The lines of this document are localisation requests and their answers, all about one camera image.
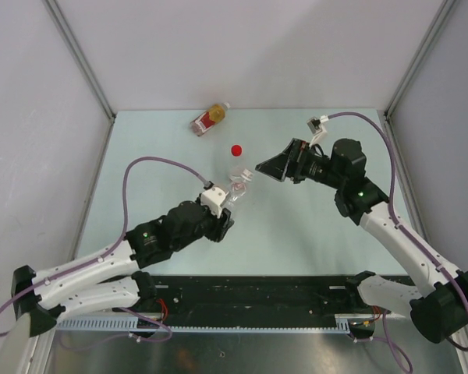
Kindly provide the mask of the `red-labelled clear water bottle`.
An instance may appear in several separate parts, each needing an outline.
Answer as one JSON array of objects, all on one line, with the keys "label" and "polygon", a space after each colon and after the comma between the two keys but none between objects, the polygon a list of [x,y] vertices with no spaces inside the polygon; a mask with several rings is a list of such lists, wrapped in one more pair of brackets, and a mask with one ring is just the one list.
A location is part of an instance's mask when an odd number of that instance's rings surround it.
[{"label": "red-labelled clear water bottle", "polygon": [[233,155],[231,155],[231,148],[230,148],[230,158],[229,158],[229,168],[228,168],[229,181],[246,182],[240,177],[240,173],[244,168],[249,169],[246,166],[245,160],[243,159],[243,154],[240,157],[234,157]]}]

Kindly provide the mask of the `clear unlabelled plastic bottle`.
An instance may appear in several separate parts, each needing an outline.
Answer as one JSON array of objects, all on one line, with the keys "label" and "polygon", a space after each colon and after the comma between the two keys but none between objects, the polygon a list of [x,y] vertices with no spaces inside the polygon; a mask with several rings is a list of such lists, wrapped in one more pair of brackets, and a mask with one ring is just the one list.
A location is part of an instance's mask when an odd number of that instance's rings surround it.
[{"label": "clear unlabelled plastic bottle", "polygon": [[227,185],[228,196],[223,207],[229,209],[234,214],[239,205],[245,200],[251,182],[231,182]]}]

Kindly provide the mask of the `white QR-code bottle cap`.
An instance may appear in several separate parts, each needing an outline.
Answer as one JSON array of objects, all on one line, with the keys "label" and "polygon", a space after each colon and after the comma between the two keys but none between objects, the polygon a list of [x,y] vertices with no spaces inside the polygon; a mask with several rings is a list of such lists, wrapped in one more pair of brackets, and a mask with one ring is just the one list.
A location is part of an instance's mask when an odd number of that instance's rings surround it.
[{"label": "white QR-code bottle cap", "polygon": [[247,168],[244,168],[240,173],[240,177],[246,182],[251,182],[253,180],[253,176],[254,173]]}]

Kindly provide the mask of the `red bottle cap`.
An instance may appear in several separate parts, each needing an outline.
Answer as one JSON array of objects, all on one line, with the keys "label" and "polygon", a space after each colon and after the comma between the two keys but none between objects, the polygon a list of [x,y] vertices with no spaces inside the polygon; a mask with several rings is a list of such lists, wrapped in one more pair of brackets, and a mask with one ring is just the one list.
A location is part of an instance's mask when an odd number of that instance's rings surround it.
[{"label": "red bottle cap", "polygon": [[235,144],[231,147],[231,155],[233,155],[234,157],[240,157],[243,153],[243,148],[238,145],[238,144]]}]

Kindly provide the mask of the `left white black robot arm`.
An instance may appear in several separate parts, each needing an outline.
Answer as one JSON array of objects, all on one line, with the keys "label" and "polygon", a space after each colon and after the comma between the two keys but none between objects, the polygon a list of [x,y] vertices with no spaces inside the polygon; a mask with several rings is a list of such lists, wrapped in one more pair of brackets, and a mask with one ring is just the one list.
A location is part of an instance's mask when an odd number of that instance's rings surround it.
[{"label": "left white black robot arm", "polygon": [[30,317],[30,335],[41,335],[64,319],[101,309],[155,306],[157,289],[145,268],[164,262],[195,241],[220,242],[233,226],[232,213],[211,212],[200,201],[184,201],[166,215],[137,225],[114,247],[49,270],[30,266],[12,276],[16,318]]}]

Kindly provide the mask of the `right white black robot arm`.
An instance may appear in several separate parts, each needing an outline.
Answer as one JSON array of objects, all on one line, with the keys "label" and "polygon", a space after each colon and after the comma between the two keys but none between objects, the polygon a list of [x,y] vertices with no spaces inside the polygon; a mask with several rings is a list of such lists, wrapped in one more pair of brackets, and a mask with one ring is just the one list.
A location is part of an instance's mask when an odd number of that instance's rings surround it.
[{"label": "right white black robot arm", "polygon": [[366,163],[353,139],[337,140],[329,156],[293,139],[255,169],[278,182],[310,179],[333,188],[340,214],[376,238],[413,282],[397,284],[364,271],[349,282],[346,307],[363,312],[376,305],[408,317],[423,337],[438,344],[468,325],[468,270],[444,259],[395,213],[387,195],[366,176]]}]

